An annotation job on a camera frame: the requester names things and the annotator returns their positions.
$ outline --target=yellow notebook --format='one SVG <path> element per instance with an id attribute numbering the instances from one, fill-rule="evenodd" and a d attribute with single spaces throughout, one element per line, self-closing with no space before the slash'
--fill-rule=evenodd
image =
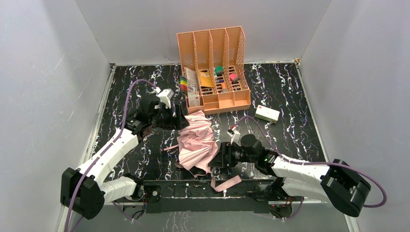
<path id="1" fill-rule="evenodd" d="M 213 87 L 212 79 L 209 74 L 205 72 L 199 72 L 199 85 L 204 87 Z"/>

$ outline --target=black marble surface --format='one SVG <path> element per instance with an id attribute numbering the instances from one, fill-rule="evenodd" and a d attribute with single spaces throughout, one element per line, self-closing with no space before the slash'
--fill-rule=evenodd
<path id="1" fill-rule="evenodd" d="M 123 116 L 123 106 L 127 89 L 132 81 L 146 79 L 161 89 L 171 88 L 174 91 L 174 103 L 183 106 L 187 113 L 183 94 L 178 86 L 181 75 L 180 66 L 119 66 L 115 70 L 108 100 L 102 118 L 101 127 L 95 144 L 98 151 L 114 135 L 115 127 L 119 127 Z M 323 151 L 308 108 L 305 93 L 300 83 L 296 65 L 281 64 L 246 64 L 245 77 L 251 90 L 252 104 L 249 110 L 228 112 L 207 116 L 212 121 L 216 141 L 229 141 L 227 129 L 244 115 L 253 116 L 257 105 L 264 105 L 280 111 L 276 124 L 258 119 L 266 129 L 271 142 L 278 146 L 283 154 L 308 161 L 324 161 Z M 132 90 L 129 108 L 136 107 L 141 97 L 153 94 L 152 88 L 144 84 Z M 253 133 L 268 147 L 261 132 L 251 121 L 240 124 L 242 135 Z M 153 129 L 143 143 L 131 150 L 110 173 L 107 180 L 119 178 L 125 173 L 132 173 L 143 180 L 186 180 L 192 175 L 175 166 L 178 149 L 163 151 L 164 148 L 176 145 L 178 131 Z M 234 168 L 214 169 L 216 179 L 229 179 L 240 175 L 242 179 L 258 180 L 269 177 L 261 174 L 251 163 L 239 163 Z M 211 175 L 201 177 L 210 180 Z"/>

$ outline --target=tabletop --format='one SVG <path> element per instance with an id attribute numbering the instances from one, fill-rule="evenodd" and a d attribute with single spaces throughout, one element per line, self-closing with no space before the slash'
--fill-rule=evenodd
<path id="1" fill-rule="evenodd" d="M 254 116 L 256 107 L 263 105 L 280 111 L 277 123 L 269 123 L 258 119 L 265 129 L 271 143 L 278 150 L 292 158 L 308 161 L 325 161 L 320 140 L 314 125 L 305 92 L 294 63 L 255 63 L 245 64 L 245 77 L 251 90 L 251 106 L 248 110 L 233 111 L 206 116 L 212 122 L 215 141 L 228 142 L 226 131 L 245 115 Z M 120 127 L 127 90 L 136 79 L 146 79 L 161 89 L 174 91 L 172 101 L 181 104 L 186 115 L 184 94 L 178 82 L 181 75 L 179 65 L 150 66 L 117 66 L 109 90 L 108 99 L 102 116 L 94 152 L 98 151 L 112 136 L 115 127 Z M 153 94 L 151 87 L 139 84 L 132 90 L 129 108 L 136 107 L 147 94 Z M 262 145 L 268 143 L 254 122 L 244 120 L 237 127 L 241 135 L 255 134 Z M 153 129 L 143 142 L 131 150 L 109 174 L 107 180 L 131 173 L 143 180 L 176 181 L 193 179 L 191 173 L 177 168 L 178 149 L 164 151 L 176 145 L 178 131 Z M 233 168 L 213 169 L 216 179 L 224 180 L 240 175 L 243 180 L 262 180 L 270 177 L 260 173 L 252 163 L 238 163 Z M 210 180 L 208 174 L 199 177 Z"/>

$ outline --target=pink strap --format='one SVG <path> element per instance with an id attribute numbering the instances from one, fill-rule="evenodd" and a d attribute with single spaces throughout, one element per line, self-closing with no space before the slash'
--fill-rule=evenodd
<path id="1" fill-rule="evenodd" d="M 229 189 L 230 187 L 240 183 L 242 180 L 241 178 L 237 175 L 234 178 L 231 178 L 225 182 L 223 182 L 222 184 L 218 185 L 217 187 L 215 187 L 215 177 L 214 175 L 211 173 L 212 175 L 212 180 L 211 180 L 211 187 L 217 191 L 217 192 L 221 192 L 224 191 L 226 189 Z"/>
<path id="2" fill-rule="evenodd" d="M 174 145 L 174 146 L 167 147 L 167 148 L 164 149 L 164 151 L 174 149 L 174 148 L 176 148 L 176 147 L 178 147 L 178 146 L 179 146 L 179 145 L 177 144 L 177 145 Z"/>

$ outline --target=pink fabric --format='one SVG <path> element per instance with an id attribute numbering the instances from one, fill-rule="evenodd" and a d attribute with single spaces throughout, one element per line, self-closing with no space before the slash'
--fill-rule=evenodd
<path id="1" fill-rule="evenodd" d="M 211 121 L 205 117 L 202 111 L 192 113 L 185 116 L 190 125 L 179 131 L 177 137 L 178 145 L 171 146 L 165 150 L 179 147 L 179 163 L 176 164 L 179 168 L 190 170 L 192 167 L 197 167 L 204 170 L 206 173 L 211 173 L 211 168 L 208 163 L 216 156 L 218 145 L 214 141 L 214 133 L 211 128 Z M 227 188 L 241 182 L 239 176 L 225 181 L 219 186 L 215 186 L 215 178 L 212 175 L 211 187 L 216 191 L 224 191 Z"/>

